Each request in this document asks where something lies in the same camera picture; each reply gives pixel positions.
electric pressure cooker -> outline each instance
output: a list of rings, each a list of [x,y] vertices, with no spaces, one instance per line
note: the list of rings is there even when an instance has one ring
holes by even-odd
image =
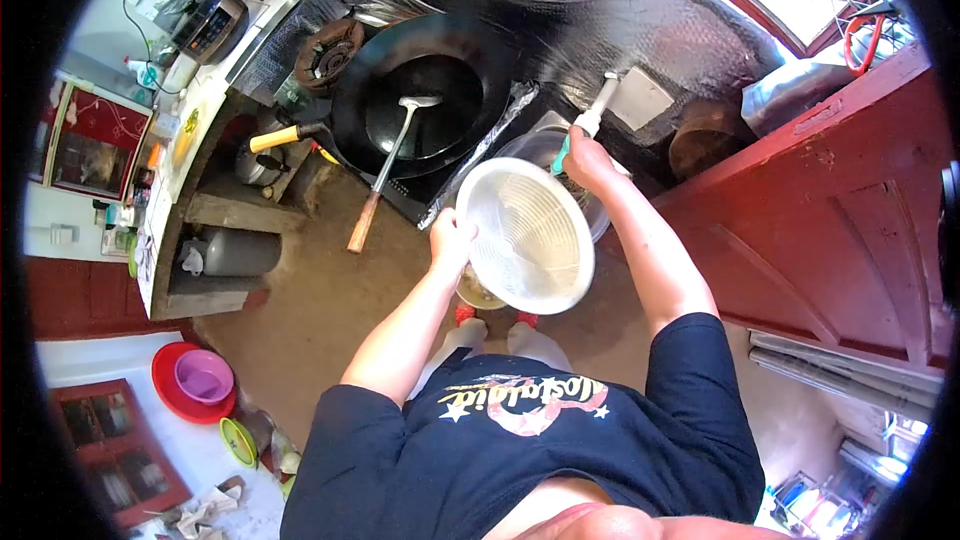
[[[171,42],[199,65],[215,65],[237,46],[249,22],[243,0],[190,0]]]

hand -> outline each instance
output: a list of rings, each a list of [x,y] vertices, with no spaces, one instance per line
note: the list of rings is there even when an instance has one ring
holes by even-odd
[[[580,184],[594,195],[599,196],[603,187],[613,176],[620,175],[614,168],[614,161],[600,142],[589,138],[579,125],[571,125],[570,153],[563,157],[563,171],[570,179]]]
[[[474,223],[458,226],[453,209],[441,210],[430,230],[430,252],[433,254],[430,270],[459,279],[471,258],[478,231]]]

foot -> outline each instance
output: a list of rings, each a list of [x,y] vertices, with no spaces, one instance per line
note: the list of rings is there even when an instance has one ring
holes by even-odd
[[[473,319],[477,317],[477,309],[473,306],[468,305],[467,303],[460,303],[457,305],[456,309],[453,311],[453,318],[457,320],[457,327],[459,328],[464,321],[468,319]]]
[[[534,315],[532,312],[523,312],[522,310],[516,313],[516,322],[523,322],[531,327],[531,329],[537,329],[537,321],[540,319],[539,315]]]

colander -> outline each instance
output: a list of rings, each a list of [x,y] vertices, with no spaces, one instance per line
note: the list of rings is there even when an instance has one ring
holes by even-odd
[[[457,222],[475,223],[477,279],[511,307],[536,315],[573,307],[594,280],[594,241],[576,200],[532,162],[481,162],[457,194]]]

gas stove burner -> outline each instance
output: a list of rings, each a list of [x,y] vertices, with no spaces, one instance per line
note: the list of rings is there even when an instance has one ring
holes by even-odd
[[[328,96],[363,41],[363,23],[356,19],[339,18],[324,25],[296,55],[296,83],[318,97]]]
[[[313,69],[313,76],[318,82],[335,78],[356,54],[355,44],[351,40],[338,42],[327,50],[323,50],[320,44],[315,44],[313,50],[318,56]]]

